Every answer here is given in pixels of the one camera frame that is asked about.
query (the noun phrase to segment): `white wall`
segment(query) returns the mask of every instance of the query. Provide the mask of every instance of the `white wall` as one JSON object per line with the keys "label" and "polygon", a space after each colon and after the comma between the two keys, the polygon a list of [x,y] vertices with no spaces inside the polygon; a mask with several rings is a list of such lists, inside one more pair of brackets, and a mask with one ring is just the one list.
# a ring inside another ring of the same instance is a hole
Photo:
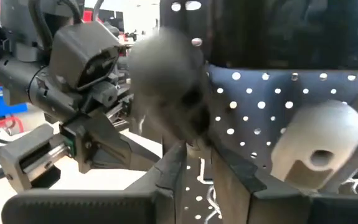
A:
{"label": "white wall", "polygon": [[[85,7],[93,8],[97,0],[86,0]],[[159,19],[159,0],[104,0],[101,9],[123,12],[125,32],[144,30],[151,33]]]}

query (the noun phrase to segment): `white table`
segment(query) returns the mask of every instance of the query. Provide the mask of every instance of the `white table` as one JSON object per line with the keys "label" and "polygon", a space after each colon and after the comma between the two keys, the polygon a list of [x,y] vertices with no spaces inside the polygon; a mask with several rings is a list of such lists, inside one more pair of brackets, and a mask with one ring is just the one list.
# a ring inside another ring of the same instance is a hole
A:
{"label": "white table", "polygon": [[[159,157],[162,156],[162,146],[156,142],[142,138],[128,131],[123,134],[149,149]],[[75,190],[123,190],[134,181],[138,180],[144,172],[130,170],[91,170],[87,174],[78,172],[77,163],[67,157],[55,164],[61,169],[61,179],[51,189],[75,189]],[[1,210],[4,203],[14,196],[16,192],[9,185],[7,179],[0,180],[0,224]]]}

